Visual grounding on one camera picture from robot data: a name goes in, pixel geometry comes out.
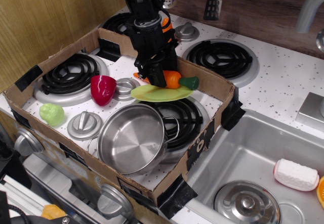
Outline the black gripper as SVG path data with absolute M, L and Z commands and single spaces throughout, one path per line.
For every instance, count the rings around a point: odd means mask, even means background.
M 138 52 L 135 66 L 138 69 L 145 69 L 143 78 L 148 79 L 151 85 L 166 87 L 163 70 L 178 71 L 175 30 L 163 33 L 160 22 L 146 27 L 137 26 L 135 22 L 135 19 L 128 19 L 126 22 L 128 36 L 133 48 Z M 160 63 L 151 64 L 150 59 L 156 55 L 164 56 L 162 66 Z

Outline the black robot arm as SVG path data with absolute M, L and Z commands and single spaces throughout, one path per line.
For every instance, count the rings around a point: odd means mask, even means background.
M 165 70 L 177 71 L 174 29 L 162 24 L 161 13 L 169 16 L 163 8 L 164 0 L 125 0 L 130 10 L 126 30 L 133 48 L 138 52 L 135 67 L 142 79 L 152 85 L 166 87 Z

